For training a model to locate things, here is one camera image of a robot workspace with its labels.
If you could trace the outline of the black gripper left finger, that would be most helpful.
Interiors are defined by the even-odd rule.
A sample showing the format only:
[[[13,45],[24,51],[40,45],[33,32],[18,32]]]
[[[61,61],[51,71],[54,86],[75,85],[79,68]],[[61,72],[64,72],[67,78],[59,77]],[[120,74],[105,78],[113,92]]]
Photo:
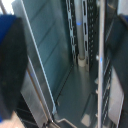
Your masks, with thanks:
[[[28,64],[21,18],[0,15],[0,121],[16,109]]]

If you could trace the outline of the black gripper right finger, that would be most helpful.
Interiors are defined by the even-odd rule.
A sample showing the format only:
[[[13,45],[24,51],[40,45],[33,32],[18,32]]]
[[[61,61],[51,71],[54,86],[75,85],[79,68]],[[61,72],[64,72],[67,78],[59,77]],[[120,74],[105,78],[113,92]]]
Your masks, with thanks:
[[[108,116],[116,128],[128,128],[128,15],[114,19],[108,48],[112,63]]]

